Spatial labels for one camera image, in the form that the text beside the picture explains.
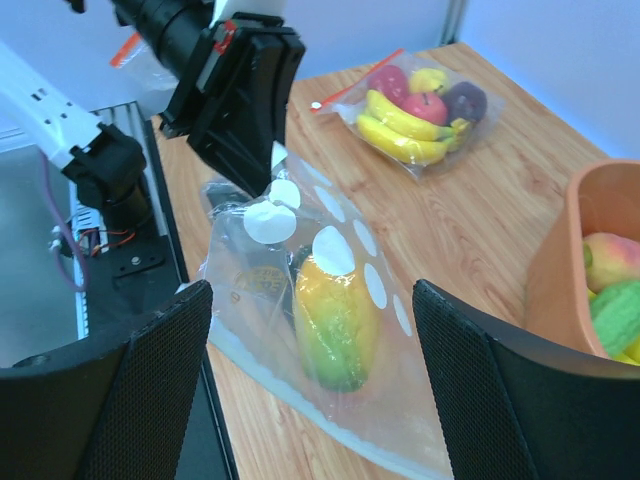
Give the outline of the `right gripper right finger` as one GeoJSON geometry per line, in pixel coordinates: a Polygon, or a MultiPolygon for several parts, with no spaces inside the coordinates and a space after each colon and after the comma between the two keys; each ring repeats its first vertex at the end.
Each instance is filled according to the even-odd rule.
{"type": "Polygon", "coordinates": [[[412,308],[457,479],[635,479],[639,370],[558,345],[427,280],[412,308]]]}

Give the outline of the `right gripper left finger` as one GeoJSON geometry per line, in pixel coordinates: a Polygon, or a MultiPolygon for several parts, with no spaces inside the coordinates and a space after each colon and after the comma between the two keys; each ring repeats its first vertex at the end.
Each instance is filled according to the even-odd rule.
{"type": "Polygon", "coordinates": [[[4,479],[172,479],[209,332],[212,288],[1,371],[4,479]]]}

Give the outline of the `polka dot zip bag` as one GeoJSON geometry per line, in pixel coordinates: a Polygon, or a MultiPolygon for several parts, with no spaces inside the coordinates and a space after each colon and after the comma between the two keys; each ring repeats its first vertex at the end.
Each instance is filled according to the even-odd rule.
{"type": "Polygon", "coordinates": [[[281,144],[258,197],[226,182],[206,191],[210,341],[371,462],[451,478],[412,314],[357,207],[281,144]]]}

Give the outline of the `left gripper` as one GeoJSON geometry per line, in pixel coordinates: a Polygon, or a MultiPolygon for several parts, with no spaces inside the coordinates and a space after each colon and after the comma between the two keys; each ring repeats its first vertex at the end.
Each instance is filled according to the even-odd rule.
{"type": "Polygon", "coordinates": [[[272,150],[285,144],[290,91],[306,52],[280,18],[176,14],[158,34],[158,60],[178,79],[161,114],[168,138],[188,136],[208,166],[256,198],[272,181],[272,150]]]}

